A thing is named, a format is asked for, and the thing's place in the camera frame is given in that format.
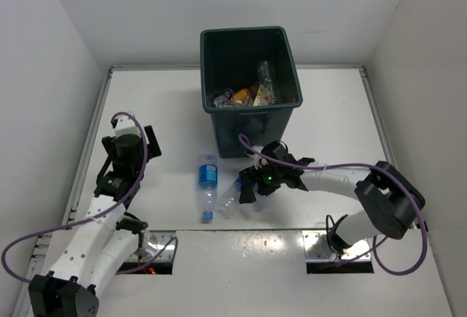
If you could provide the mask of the blue label bottle white cap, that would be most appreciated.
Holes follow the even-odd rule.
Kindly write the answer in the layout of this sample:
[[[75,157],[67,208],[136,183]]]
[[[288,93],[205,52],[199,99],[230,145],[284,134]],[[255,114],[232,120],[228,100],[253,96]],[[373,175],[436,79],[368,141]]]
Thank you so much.
[[[239,198],[242,192],[241,178],[237,177],[217,201],[217,212],[224,218],[231,219],[239,211]]]

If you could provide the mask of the clear bottle white cap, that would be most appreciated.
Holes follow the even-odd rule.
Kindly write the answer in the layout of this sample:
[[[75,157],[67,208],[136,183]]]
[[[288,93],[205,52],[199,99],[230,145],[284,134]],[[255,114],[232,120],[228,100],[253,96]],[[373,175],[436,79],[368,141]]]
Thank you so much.
[[[277,80],[274,73],[274,66],[271,61],[261,61],[257,67],[258,88],[260,85],[274,89],[276,103],[278,101]]]

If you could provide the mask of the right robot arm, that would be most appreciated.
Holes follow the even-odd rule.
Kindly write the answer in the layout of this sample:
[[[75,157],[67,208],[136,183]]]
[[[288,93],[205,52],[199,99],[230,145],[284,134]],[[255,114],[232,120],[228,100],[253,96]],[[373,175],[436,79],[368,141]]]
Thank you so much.
[[[242,204],[255,202],[286,185],[300,191],[324,191],[358,201],[362,210],[343,215],[327,229],[324,251],[343,254],[356,242],[384,235],[400,240],[424,208],[424,196],[390,163],[332,167],[314,158],[296,159],[281,142],[256,146],[251,167],[239,173]]]

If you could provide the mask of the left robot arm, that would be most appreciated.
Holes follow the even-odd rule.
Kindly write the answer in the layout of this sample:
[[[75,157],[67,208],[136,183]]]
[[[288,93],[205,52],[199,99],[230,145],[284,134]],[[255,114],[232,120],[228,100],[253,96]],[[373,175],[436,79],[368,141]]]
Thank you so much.
[[[120,119],[112,137],[102,139],[107,158],[85,216],[63,253],[29,286],[35,316],[96,316],[99,297],[123,262],[142,247],[147,223],[124,214],[139,190],[143,162],[161,155],[152,126],[140,135]]]

